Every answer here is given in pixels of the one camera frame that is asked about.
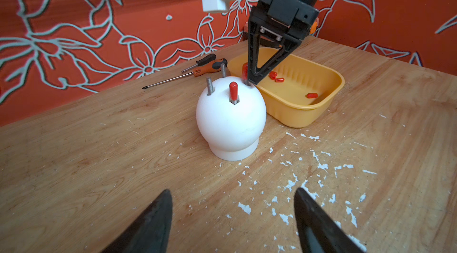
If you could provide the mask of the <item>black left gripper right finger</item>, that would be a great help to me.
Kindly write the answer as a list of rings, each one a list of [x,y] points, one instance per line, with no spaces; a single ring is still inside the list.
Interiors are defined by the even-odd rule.
[[[295,192],[294,210],[304,253],[362,252],[303,188]]]

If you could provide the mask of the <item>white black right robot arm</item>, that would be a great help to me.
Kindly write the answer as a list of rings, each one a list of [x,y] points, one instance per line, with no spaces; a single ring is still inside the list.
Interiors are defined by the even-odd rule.
[[[318,17],[318,0],[257,0],[248,21],[248,65],[243,70],[244,84],[260,83],[284,61],[311,32]],[[279,44],[279,50],[258,66],[261,37]]]

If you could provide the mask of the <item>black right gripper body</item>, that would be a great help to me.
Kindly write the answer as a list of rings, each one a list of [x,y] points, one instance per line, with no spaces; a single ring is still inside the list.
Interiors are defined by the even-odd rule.
[[[248,42],[264,36],[277,44],[301,44],[318,16],[317,0],[258,0],[249,18]]]

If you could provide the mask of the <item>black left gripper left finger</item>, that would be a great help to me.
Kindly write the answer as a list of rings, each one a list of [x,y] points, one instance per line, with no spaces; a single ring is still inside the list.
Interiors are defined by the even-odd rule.
[[[104,250],[104,253],[164,253],[173,216],[170,190],[164,190],[138,218]]]

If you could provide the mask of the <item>red screw protection sleeve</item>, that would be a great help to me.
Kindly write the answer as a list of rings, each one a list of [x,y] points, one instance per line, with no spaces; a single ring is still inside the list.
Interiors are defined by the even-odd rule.
[[[229,84],[229,92],[230,92],[230,102],[233,104],[237,104],[239,101],[238,97],[238,84],[236,82],[231,82]]]

